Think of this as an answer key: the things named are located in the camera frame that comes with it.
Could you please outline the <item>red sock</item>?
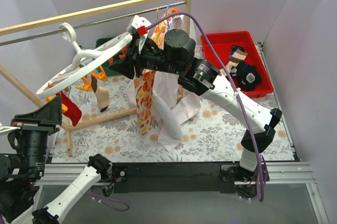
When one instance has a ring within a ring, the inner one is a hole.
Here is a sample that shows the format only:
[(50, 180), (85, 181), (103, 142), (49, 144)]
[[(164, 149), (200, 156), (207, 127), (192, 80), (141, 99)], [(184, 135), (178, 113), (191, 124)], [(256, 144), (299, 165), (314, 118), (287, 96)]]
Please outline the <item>red sock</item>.
[(72, 126), (77, 126), (82, 117), (82, 111), (63, 92), (58, 92), (56, 95), (62, 98), (62, 104), (67, 107), (63, 114), (71, 120)]

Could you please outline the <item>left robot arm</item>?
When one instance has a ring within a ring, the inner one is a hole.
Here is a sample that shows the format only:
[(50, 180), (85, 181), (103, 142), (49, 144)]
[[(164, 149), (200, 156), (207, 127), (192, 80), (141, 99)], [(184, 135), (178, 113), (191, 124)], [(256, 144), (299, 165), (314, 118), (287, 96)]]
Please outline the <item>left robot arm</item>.
[(45, 174), (48, 137), (62, 124), (62, 98), (57, 96), (38, 110), (16, 115), (1, 126), (15, 153), (1, 153), (1, 223), (62, 223), (79, 199), (97, 182), (112, 176), (112, 163), (96, 154), (75, 180), (52, 202), (36, 209), (41, 191), (37, 181)]

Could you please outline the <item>beige brown striped sock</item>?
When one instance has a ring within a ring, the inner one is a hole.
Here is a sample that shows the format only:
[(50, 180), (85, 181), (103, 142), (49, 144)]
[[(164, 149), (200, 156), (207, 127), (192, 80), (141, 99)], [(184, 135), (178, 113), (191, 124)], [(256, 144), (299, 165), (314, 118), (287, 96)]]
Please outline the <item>beige brown striped sock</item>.
[(89, 73), (87, 75), (87, 80), (89, 81), (90, 86), (96, 96), (97, 105), (100, 112), (104, 112), (107, 110), (110, 102), (110, 96), (108, 89), (101, 87), (97, 83), (97, 79)]

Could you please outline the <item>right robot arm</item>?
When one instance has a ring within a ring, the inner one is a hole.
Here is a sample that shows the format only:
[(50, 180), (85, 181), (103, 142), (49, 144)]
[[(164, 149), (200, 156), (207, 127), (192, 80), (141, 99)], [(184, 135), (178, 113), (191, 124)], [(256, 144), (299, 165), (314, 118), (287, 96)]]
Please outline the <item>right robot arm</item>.
[(274, 139), (282, 111), (260, 106), (241, 93), (212, 63), (194, 56), (195, 46), (195, 40), (180, 29), (164, 35), (163, 48), (145, 35), (126, 32), (114, 40), (109, 68), (129, 79), (141, 76), (144, 69), (175, 74), (179, 85), (238, 119), (246, 132), (237, 170), (243, 180), (253, 179), (263, 171), (261, 154)]

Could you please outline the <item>black sock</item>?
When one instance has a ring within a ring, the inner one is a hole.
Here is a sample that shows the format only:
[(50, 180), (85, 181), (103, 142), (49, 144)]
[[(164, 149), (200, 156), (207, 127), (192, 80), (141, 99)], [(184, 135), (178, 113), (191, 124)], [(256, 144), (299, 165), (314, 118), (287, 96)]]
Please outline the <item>black sock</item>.
[(239, 53), (241, 55), (247, 55), (243, 47), (232, 45), (230, 55), (232, 56), (234, 53)]
[(253, 91), (261, 84), (261, 77), (256, 70), (256, 66), (240, 62), (236, 67), (237, 82), (241, 89)]

